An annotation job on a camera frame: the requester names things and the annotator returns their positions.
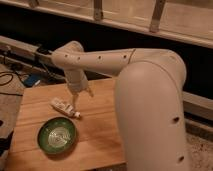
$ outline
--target cable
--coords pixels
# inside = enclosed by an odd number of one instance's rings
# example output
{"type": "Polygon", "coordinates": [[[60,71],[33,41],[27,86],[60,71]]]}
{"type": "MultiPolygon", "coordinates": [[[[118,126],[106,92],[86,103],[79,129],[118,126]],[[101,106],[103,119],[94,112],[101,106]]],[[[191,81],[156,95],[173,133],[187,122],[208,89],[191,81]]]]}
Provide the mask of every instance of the cable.
{"type": "Polygon", "coordinates": [[[10,80],[8,80],[5,83],[0,84],[0,86],[4,86],[4,85],[9,84],[13,80],[13,74],[15,74],[18,77],[19,81],[24,85],[24,87],[26,87],[24,82],[21,79],[21,76],[28,75],[28,74],[19,74],[17,71],[3,71],[3,72],[0,72],[0,78],[4,77],[4,76],[10,76],[11,77],[10,80]]]}
{"type": "Polygon", "coordinates": [[[5,93],[5,92],[0,92],[0,95],[9,95],[9,96],[23,96],[22,94],[16,94],[16,93],[5,93]]]}
{"type": "Polygon", "coordinates": [[[8,73],[0,75],[0,78],[5,77],[5,76],[10,76],[10,79],[4,83],[1,83],[0,86],[5,86],[13,80],[13,74],[8,74],[8,73]]]}

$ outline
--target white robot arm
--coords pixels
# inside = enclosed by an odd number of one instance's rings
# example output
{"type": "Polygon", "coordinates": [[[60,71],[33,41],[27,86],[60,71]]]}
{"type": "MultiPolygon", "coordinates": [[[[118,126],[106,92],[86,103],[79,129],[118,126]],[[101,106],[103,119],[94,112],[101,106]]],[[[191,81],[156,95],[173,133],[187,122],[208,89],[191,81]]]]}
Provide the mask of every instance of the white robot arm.
{"type": "Polygon", "coordinates": [[[68,87],[88,87],[83,70],[118,76],[115,111],[129,171],[189,171],[182,105],[186,69],[164,49],[83,52],[70,42],[52,53],[68,87]]]}

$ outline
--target black wall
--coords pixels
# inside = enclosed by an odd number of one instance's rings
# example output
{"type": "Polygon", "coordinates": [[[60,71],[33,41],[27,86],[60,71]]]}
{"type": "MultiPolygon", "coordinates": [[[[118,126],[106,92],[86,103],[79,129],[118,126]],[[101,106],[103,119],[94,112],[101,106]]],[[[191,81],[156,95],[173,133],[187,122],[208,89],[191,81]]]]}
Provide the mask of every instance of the black wall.
{"type": "Polygon", "coordinates": [[[0,5],[0,35],[54,50],[70,40],[85,51],[122,48],[166,48],[177,52],[187,66],[184,90],[213,99],[213,50],[120,29],[0,5]]]}

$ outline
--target green bowl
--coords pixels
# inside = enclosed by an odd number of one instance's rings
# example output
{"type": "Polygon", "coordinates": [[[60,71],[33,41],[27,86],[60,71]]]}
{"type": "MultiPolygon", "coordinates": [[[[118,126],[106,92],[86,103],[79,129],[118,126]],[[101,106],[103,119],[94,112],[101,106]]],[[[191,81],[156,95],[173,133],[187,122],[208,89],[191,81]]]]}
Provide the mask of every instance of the green bowl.
{"type": "Polygon", "coordinates": [[[59,154],[69,149],[77,136],[72,121],[64,117],[48,120],[39,130],[38,145],[47,154],[59,154]]]}

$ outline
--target wooden cutting board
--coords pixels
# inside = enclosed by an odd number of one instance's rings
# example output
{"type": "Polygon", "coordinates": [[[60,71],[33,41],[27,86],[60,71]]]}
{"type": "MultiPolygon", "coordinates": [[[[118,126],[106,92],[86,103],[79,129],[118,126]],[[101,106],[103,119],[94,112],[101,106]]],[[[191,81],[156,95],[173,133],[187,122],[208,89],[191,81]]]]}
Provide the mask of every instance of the wooden cutting board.
{"type": "Polygon", "coordinates": [[[77,109],[82,120],[72,119],[78,142],[73,149],[55,156],[47,156],[39,149],[37,134],[47,120],[62,116],[49,105],[51,99],[70,100],[71,94],[66,84],[26,89],[5,170],[75,171],[124,163],[114,113],[114,83],[114,79],[89,82],[95,96],[81,93],[77,109]]]}

